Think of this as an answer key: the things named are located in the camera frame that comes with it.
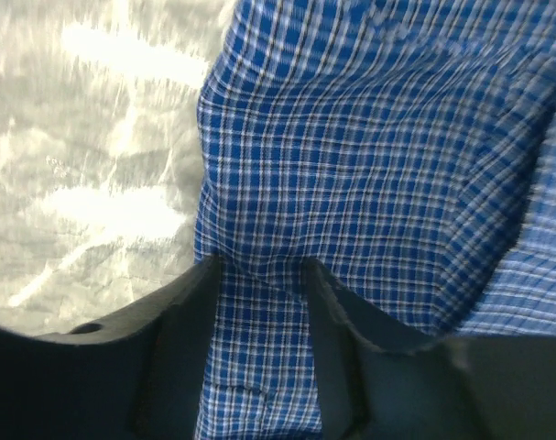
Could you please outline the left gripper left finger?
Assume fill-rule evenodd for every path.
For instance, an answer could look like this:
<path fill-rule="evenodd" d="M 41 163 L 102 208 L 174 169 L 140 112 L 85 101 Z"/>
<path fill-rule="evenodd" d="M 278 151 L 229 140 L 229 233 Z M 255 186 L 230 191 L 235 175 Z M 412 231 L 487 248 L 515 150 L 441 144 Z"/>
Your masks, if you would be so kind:
<path fill-rule="evenodd" d="M 66 334 L 0 326 L 0 439 L 191 439 L 222 262 Z"/>

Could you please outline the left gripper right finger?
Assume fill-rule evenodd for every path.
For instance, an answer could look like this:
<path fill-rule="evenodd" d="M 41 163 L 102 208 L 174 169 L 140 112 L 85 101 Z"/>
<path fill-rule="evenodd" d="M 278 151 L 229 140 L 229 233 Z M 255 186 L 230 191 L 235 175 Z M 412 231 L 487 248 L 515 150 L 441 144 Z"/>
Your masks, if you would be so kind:
<path fill-rule="evenodd" d="M 556 336 L 435 338 L 304 264 L 327 439 L 556 439 Z"/>

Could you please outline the blue checked long sleeve shirt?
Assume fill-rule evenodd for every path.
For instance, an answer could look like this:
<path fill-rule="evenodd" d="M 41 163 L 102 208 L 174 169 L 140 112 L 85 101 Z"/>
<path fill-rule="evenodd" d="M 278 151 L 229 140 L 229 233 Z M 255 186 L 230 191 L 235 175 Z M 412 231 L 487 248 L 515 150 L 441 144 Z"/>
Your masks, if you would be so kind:
<path fill-rule="evenodd" d="M 556 1 L 240 1 L 197 120 L 197 438 L 322 437 L 306 257 L 427 334 L 556 335 Z"/>

